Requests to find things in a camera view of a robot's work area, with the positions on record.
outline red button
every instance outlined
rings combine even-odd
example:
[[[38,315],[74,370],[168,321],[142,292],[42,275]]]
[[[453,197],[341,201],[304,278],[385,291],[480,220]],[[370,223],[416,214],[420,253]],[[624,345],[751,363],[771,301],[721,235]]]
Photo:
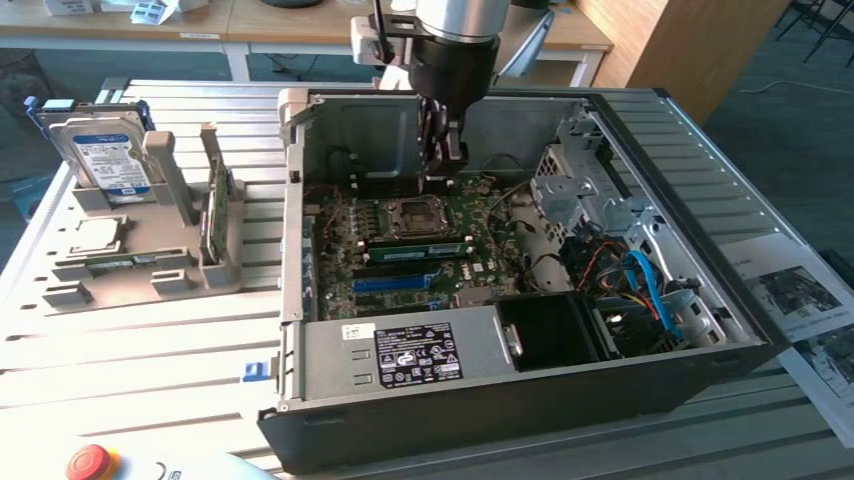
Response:
[[[109,452],[100,445],[86,445],[68,460],[68,480],[96,480],[109,470]]]

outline slotted metal table surface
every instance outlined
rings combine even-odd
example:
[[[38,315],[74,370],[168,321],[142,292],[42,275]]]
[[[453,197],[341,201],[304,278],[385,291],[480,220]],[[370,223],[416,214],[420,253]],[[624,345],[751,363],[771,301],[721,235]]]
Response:
[[[174,452],[190,445],[230,452],[288,478],[252,417],[241,417],[254,405],[246,386],[238,383],[244,363],[268,359],[280,338],[278,241],[286,186],[276,95],[285,86],[138,80],[121,97],[122,101],[145,99],[157,129],[174,133],[176,159],[189,182],[202,181],[208,173],[197,139],[200,123],[218,124],[225,162],[248,185],[244,284],[236,294],[50,318],[21,310],[35,303],[45,255],[62,228],[64,213],[73,208],[68,169],[60,168],[0,278],[5,339],[0,432],[5,437],[38,424],[104,444],[142,443]],[[667,99],[648,90],[600,92],[717,242],[773,231],[799,240]],[[625,179],[633,185],[627,174]],[[813,475],[852,476],[854,453],[841,448],[791,377],[771,362],[747,377],[708,388],[667,415],[310,478],[781,479]]]

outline green circuit board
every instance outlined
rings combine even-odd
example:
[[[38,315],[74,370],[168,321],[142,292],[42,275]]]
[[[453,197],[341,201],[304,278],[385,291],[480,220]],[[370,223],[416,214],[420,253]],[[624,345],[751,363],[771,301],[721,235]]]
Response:
[[[500,260],[500,253],[488,240],[485,216],[489,206],[500,198],[501,192],[484,188],[488,183],[481,177],[460,178],[456,189],[441,197],[446,217],[446,235],[453,238],[469,237],[465,243],[472,247],[465,258],[436,261],[424,260],[417,265],[434,268],[429,288],[386,290],[368,293],[353,292],[353,270],[365,268],[364,249],[358,242],[364,238],[382,240],[392,237],[385,208],[401,199],[361,200],[352,193],[338,190],[328,192],[320,199],[317,212],[317,319],[337,320],[377,314],[397,313],[404,310],[440,310],[453,308],[453,295],[465,288],[489,287],[493,295],[516,293],[515,277]],[[418,200],[414,197],[402,200]],[[353,215],[365,210],[378,212],[377,221],[365,234],[364,224]],[[507,255],[517,258],[519,245],[513,234],[497,233],[496,240]],[[412,262],[389,262],[384,265],[412,265]]]

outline blue cable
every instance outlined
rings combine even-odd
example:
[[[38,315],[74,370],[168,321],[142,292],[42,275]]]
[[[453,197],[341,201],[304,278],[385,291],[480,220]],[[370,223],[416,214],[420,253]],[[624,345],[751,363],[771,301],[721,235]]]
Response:
[[[649,299],[652,300],[655,310],[657,310],[657,316],[661,317],[661,324],[664,325],[664,329],[673,335],[673,337],[676,337],[676,339],[680,340],[681,331],[676,328],[676,323],[669,316],[667,307],[664,307],[664,302],[661,302],[661,297],[657,294],[655,272],[652,271],[649,260],[645,258],[645,255],[637,250],[628,251],[625,255],[629,258],[633,258],[637,262],[637,265],[640,265],[640,270],[643,271],[643,276],[645,277],[647,290],[649,291]],[[640,286],[637,285],[637,279],[635,278],[635,272],[632,270],[625,271],[625,278],[628,279],[628,286],[636,292],[640,289]]]

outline motherboard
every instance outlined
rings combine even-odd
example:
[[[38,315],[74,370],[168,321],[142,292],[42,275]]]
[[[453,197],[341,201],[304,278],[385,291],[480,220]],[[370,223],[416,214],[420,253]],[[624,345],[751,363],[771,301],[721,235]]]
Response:
[[[488,233],[497,183],[460,177],[441,196],[398,183],[306,187],[318,320],[473,307],[517,293],[503,259],[520,256],[519,239],[512,229]]]

